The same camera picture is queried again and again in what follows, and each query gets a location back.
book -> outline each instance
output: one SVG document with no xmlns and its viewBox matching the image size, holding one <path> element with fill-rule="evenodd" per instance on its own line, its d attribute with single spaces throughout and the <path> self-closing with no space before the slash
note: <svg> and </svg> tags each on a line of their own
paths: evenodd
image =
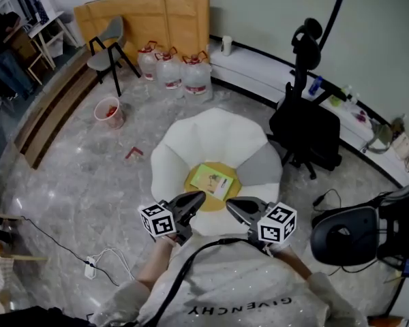
<svg viewBox="0 0 409 327">
<path fill-rule="evenodd" d="M 191 185 L 219 200 L 224 200 L 232 183 L 233 178 L 203 164 L 191 180 Z"/>
</svg>

plastic water jug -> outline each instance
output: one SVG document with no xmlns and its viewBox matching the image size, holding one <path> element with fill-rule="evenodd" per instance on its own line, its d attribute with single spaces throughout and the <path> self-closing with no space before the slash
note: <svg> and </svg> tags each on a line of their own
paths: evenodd
<svg viewBox="0 0 409 327">
<path fill-rule="evenodd" d="M 205 51 L 193 54 L 190 58 L 183 56 L 181 79 L 187 95 L 208 97 L 212 92 L 212 67 L 203 62 L 207 58 Z"/>
<path fill-rule="evenodd" d="M 175 57 L 176 53 L 175 47 L 168 52 L 155 53 L 157 81 L 167 90 L 174 90 L 182 85 L 180 60 Z"/>
<path fill-rule="evenodd" d="M 149 41 L 147 45 L 138 51 L 138 64 L 141 68 L 144 77 L 147 80 L 153 81 L 156 79 L 156 58 L 155 58 L 155 47 L 157 45 L 156 41 Z"/>
</svg>

power strip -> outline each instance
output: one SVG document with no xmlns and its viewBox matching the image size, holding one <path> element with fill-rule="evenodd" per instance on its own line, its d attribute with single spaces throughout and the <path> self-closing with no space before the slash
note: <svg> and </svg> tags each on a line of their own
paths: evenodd
<svg viewBox="0 0 409 327">
<path fill-rule="evenodd" d="M 94 258 L 88 256 L 87 261 L 90 262 L 92 265 L 95 265 L 95 259 Z M 94 277 L 95 277 L 95 269 L 92 266 L 90 266 L 89 264 L 85 265 L 85 276 L 90 280 L 94 279 Z"/>
</svg>

wooden step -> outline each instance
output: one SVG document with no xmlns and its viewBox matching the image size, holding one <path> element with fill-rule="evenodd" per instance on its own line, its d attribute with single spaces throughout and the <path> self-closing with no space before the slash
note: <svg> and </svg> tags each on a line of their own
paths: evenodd
<svg viewBox="0 0 409 327">
<path fill-rule="evenodd" d="M 54 83 L 52 89 L 45 93 L 25 124 L 15 138 L 15 146 L 22 154 L 29 148 L 32 139 L 47 119 L 52 109 L 59 103 L 67 90 L 79 80 L 82 74 L 88 69 L 87 61 L 91 57 L 90 52 L 85 52 L 75 60 L 64 72 L 64 74 Z"/>
<path fill-rule="evenodd" d="M 39 166 L 48 147 L 61 130 L 63 124 L 96 84 L 97 73 L 95 70 L 88 68 L 78 81 L 66 91 L 65 95 L 50 111 L 45 121 L 36 131 L 24 153 L 29 166 L 35 169 Z"/>
</svg>

marble floor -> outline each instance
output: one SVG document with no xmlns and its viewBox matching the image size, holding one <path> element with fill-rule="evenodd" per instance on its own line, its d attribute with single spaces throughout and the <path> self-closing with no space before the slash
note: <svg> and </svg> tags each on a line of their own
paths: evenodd
<svg viewBox="0 0 409 327">
<path fill-rule="evenodd" d="M 151 151 L 168 127 L 178 119 L 212 107 L 241 114 L 268 129 L 273 110 L 238 93 L 214 86 L 213 99 L 194 104 L 176 93 L 164 94 L 155 84 L 137 79 L 123 67 L 119 72 L 121 107 L 125 125 L 113 131 L 93 117 L 101 98 L 115 95 L 110 76 L 97 85 L 59 132 L 37 170 L 31 170 L 12 144 L 0 161 L 0 212 L 24 215 L 80 257 L 99 253 L 105 247 L 122 250 L 132 273 L 145 261 L 152 240 L 144 231 L 136 209 L 152 202 Z M 144 156 L 125 159 L 136 146 Z M 329 188 L 336 188 L 343 206 L 364 202 L 394 186 L 381 174 L 345 149 L 342 164 L 334 172 L 316 168 L 318 178 L 307 170 L 284 166 L 282 201 L 299 212 L 292 237 L 294 250 L 312 270 L 331 273 L 309 247 L 312 202 Z M 339 206 L 330 193 L 323 207 Z M 19 225 L 21 243 L 33 255 L 47 255 L 46 263 L 16 263 L 12 282 L 15 307 L 59 307 L 71 316 L 85 318 L 111 293 L 114 285 L 100 272 L 94 280 L 84 275 L 84 265 L 56 246 L 30 223 Z M 117 283 L 128 279 L 112 254 L 98 265 Z M 397 281 L 384 283 L 393 271 L 377 263 L 359 274 L 338 271 L 331 276 L 336 289 L 368 315 L 384 312 Z"/>
</svg>

